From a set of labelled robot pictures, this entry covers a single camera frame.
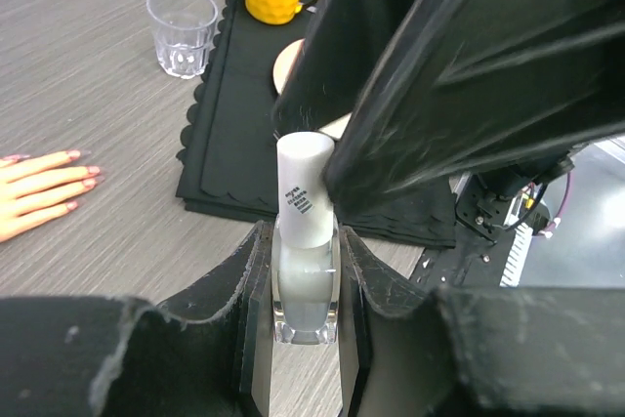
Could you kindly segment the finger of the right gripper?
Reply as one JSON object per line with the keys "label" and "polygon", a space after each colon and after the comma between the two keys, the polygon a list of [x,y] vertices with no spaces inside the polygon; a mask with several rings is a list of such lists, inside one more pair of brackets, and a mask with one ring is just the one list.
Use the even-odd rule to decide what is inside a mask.
{"label": "finger of the right gripper", "polygon": [[415,0],[324,174],[348,213],[624,131],[624,0]]}
{"label": "finger of the right gripper", "polygon": [[272,112],[277,136],[313,131],[353,111],[414,0],[318,0],[294,88]]}

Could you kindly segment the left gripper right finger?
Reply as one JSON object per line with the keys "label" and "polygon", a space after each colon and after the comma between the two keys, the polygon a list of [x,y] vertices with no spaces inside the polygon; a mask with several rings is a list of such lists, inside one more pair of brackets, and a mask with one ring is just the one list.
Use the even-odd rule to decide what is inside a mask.
{"label": "left gripper right finger", "polygon": [[419,290],[340,232],[346,416],[620,416],[620,289]]}

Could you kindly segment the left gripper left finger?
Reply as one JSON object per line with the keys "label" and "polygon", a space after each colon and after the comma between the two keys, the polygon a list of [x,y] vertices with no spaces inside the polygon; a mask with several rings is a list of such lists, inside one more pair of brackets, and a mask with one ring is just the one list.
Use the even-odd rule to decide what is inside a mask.
{"label": "left gripper left finger", "polygon": [[1,302],[5,416],[265,416],[271,225],[155,305],[128,297]]}

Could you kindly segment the white nail polish bottle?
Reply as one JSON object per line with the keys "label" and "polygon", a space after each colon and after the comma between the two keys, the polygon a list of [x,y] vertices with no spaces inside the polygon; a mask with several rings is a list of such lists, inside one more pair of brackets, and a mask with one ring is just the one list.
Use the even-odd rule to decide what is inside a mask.
{"label": "white nail polish bottle", "polygon": [[340,241],[322,170],[334,141],[316,132],[277,141],[278,213],[272,233],[274,338],[293,345],[328,345],[337,337]]}

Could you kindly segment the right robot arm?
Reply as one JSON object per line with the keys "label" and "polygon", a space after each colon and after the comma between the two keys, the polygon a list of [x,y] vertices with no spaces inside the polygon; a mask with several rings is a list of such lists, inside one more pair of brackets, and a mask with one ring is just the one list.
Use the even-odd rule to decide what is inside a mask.
{"label": "right robot arm", "polygon": [[322,168],[356,215],[476,174],[509,199],[624,131],[624,0],[319,0],[278,133],[348,124]]}

